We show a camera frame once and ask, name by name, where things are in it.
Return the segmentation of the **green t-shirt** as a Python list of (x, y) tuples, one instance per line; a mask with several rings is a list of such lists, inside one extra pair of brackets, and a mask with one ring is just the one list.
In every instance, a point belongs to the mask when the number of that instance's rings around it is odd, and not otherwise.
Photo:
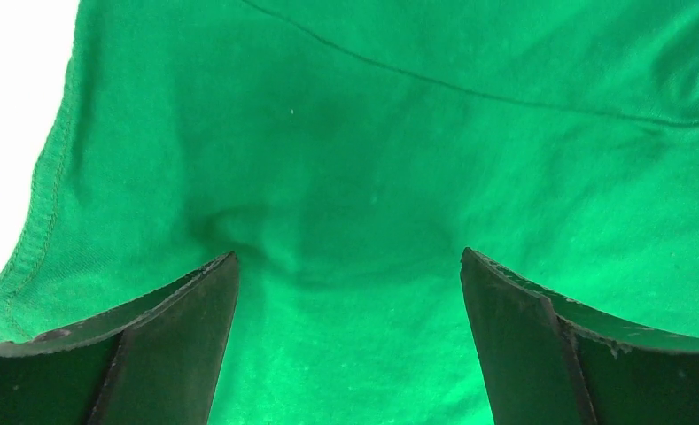
[(699, 1), (82, 1), (0, 342), (224, 252), (213, 424), (489, 424), (460, 258), (699, 337)]

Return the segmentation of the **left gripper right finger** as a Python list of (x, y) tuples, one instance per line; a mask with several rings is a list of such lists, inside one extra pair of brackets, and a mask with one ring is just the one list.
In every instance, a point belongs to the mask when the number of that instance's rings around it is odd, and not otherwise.
[(699, 338), (596, 310), (472, 249), (461, 261), (495, 423), (699, 425)]

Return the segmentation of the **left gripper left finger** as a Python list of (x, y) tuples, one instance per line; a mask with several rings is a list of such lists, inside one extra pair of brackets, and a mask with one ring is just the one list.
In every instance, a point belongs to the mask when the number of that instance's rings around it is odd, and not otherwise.
[(239, 288), (228, 253), (108, 311), (0, 343), (0, 424), (204, 424)]

